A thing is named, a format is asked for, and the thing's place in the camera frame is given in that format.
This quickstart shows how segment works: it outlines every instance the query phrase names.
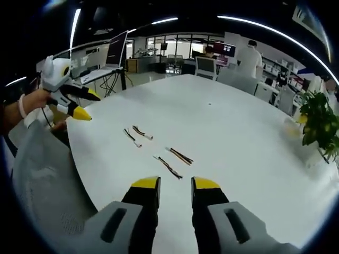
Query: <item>white bracelet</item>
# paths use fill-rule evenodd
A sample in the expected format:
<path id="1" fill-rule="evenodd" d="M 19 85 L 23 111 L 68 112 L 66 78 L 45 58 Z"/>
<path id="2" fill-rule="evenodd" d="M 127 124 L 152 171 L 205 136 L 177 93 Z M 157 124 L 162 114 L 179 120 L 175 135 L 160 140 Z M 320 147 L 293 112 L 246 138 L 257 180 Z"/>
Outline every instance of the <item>white bracelet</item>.
<path id="1" fill-rule="evenodd" d="M 25 119 L 27 117 L 26 113 L 25 113 L 25 110 L 23 109 L 23 103 L 22 103 L 22 98 L 24 97 L 25 95 L 22 94 L 20 96 L 20 99 L 19 99 L 19 111 L 20 111 L 20 114 L 21 114 L 21 117 L 23 119 Z"/>

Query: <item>computer screen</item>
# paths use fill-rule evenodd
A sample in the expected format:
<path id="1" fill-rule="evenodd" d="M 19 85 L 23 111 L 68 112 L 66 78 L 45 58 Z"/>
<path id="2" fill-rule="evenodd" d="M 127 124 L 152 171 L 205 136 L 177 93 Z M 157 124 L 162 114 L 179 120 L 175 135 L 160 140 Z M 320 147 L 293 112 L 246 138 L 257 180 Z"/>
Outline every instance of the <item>computer screen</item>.
<path id="1" fill-rule="evenodd" d="M 203 53 L 200 53 L 199 51 L 192 50 L 192 58 L 196 58 L 203 55 Z"/>
<path id="2" fill-rule="evenodd" d="M 213 44 L 213 51 L 214 53 L 218 53 L 224 56 L 234 57 L 235 46 L 226 43 L 215 42 Z"/>
<path id="3" fill-rule="evenodd" d="M 109 41 L 106 64 L 121 66 L 121 57 L 125 47 L 127 31 L 120 33 Z"/>

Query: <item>white table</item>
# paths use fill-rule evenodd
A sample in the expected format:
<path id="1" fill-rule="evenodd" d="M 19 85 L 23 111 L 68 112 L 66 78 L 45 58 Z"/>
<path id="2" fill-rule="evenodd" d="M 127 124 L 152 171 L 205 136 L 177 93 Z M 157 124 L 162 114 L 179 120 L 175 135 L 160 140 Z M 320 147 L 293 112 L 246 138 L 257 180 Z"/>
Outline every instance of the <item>white table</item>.
<path id="1" fill-rule="evenodd" d="M 86 108 L 90 122 L 69 119 L 80 178 L 98 210 L 120 201 L 130 185 L 161 176 L 159 224 L 153 253 L 198 253 L 192 226 L 191 177 L 217 182 L 266 223 L 280 242 L 303 246 L 336 197 L 337 170 L 307 170 L 281 135 L 283 112 L 230 86 L 182 75 L 130 88 Z M 131 126 L 154 136 L 148 141 Z M 124 128 L 143 144 L 138 149 Z M 194 163 L 187 166 L 165 147 Z M 152 155 L 183 175 L 176 179 Z"/>

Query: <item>black cable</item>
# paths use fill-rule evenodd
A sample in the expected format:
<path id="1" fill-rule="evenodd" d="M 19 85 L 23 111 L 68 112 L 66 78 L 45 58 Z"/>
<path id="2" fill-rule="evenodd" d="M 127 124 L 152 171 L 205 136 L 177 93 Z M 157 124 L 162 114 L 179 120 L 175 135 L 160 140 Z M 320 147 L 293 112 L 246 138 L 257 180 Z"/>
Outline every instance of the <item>black cable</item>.
<path id="1" fill-rule="evenodd" d="M 127 76 L 126 72 L 125 72 L 125 76 L 128 78 L 129 81 L 131 81 L 131 85 L 134 86 L 132 80 Z"/>
<path id="2" fill-rule="evenodd" d="M 105 77 L 103 77 L 103 79 L 104 79 L 104 82 L 99 87 L 106 90 L 105 95 L 104 95 L 104 97 L 106 97 L 109 88 L 107 87 L 107 84 L 106 84 L 107 79 Z"/>
<path id="3" fill-rule="evenodd" d="M 110 87 L 110 91 L 109 91 L 108 96 L 111 95 L 112 91 L 116 94 L 116 91 L 114 91 L 113 89 L 114 89 L 114 87 L 115 87 L 115 85 L 116 85 L 118 79 L 119 79 L 119 74 L 115 74 L 114 81 L 113 81 L 113 83 L 112 83 L 112 85 L 111 85 L 111 87 Z"/>
<path id="4" fill-rule="evenodd" d="M 52 128 L 52 125 L 49 123 L 49 121 L 48 121 L 48 119 L 47 119 L 47 116 L 46 116 L 46 114 L 44 113 L 44 110 L 43 110 L 43 108 L 41 108 L 41 109 L 42 109 L 42 112 L 43 112 L 44 118 L 46 118 L 46 121 L 47 121 L 47 123 L 48 123 L 49 127 L 50 127 L 50 128 Z"/>

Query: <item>white shirt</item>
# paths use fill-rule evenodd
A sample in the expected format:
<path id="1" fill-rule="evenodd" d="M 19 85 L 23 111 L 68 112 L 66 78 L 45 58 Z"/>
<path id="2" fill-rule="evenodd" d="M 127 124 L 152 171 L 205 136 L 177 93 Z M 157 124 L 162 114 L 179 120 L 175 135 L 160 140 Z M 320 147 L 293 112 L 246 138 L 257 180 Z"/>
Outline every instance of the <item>white shirt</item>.
<path id="1" fill-rule="evenodd" d="M 256 67 L 262 65 L 260 53 L 253 46 L 239 50 L 237 60 L 241 61 L 237 71 L 245 76 L 256 78 Z"/>

